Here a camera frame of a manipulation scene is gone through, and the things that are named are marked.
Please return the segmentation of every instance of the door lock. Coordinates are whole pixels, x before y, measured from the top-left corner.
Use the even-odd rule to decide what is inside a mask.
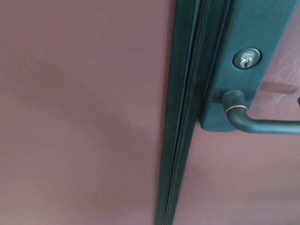
[[[247,48],[239,51],[233,58],[233,64],[239,69],[248,69],[258,63],[260,52],[255,48]]]

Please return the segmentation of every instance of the dark green lever handle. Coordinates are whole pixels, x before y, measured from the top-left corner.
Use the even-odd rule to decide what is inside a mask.
[[[226,92],[222,97],[222,104],[229,122],[238,130],[255,134],[300,135],[300,121],[250,118],[242,91]]]

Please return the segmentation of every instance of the brass ring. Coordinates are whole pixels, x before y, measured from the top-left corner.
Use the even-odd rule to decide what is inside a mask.
[[[241,107],[241,108],[244,108],[244,109],[248,110],[247,107],[245,107],[244,105],[234,105],[234,106],[231,106],[230,108],[228,108],[226,110],[225,114],[227,115],[227,113],[228,113],[229,110],[231,110],[233,108],[238,108],[238,107]]]

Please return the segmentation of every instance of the door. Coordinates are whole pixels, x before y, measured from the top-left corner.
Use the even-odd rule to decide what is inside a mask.
[[[178,133],[173,151],[164,148],[172,162],[165,224],[298,225],[300,7],[297,1],[212,2],[185,5],[190,51],[173,120]],[[175,23],[176,29],[187,32]],[[178,74],[171,70],[172,76]],[[245,102],[232,96],[237,90]],[[179,98],[169,91],[168,99]]]
[[[151,225],[174,2],[0,1],[0,224]]]

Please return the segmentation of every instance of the door frame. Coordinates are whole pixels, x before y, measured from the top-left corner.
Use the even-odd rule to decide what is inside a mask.
[[[262,2],[253,0],[252,4],[268,9],[270,2]],[[288,2],[289,6],[283,6],[284,1],[272,0],[276,7],[286,12],[290,11],[292,4],[296,7],[298,1]],[[215,68],[220,57],[224,57],[221,50],[226,44],[225,36],[232,29],[231,18],[236,16],[233,9],[237,12],[240,5],[243,5],[240,0],[176,1],[156,225],[173,224],[194,126],[206,114],[207,96],[216,79]],[[266,16],[268,13],[274,12],[270,9],[266,10]],[[276,20],[282,22],[286,18],[279,16]],[[255,30],[264,33],[276,29],[258,26]],[[269,54],[263,67],[269,66],[271,59]]]

